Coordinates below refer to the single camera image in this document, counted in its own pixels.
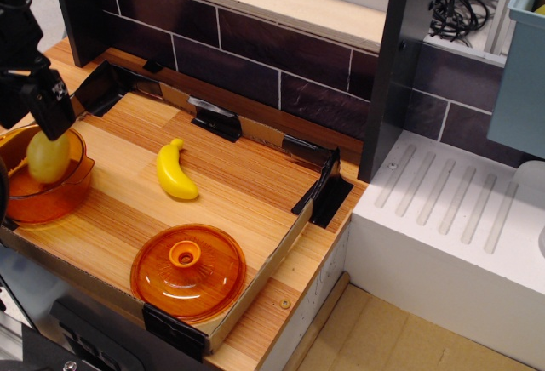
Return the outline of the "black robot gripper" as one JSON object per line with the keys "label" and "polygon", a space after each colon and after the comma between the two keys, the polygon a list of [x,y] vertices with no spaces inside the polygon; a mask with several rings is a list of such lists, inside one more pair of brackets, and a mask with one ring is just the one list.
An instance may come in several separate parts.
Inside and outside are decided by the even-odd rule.
{"label": "black robot gripper", "polygon": [[68,89],[38,51],[43,32],[32,0],[1,0],[1,126],[12,128],[30,112],[49,140],[75,122]]}

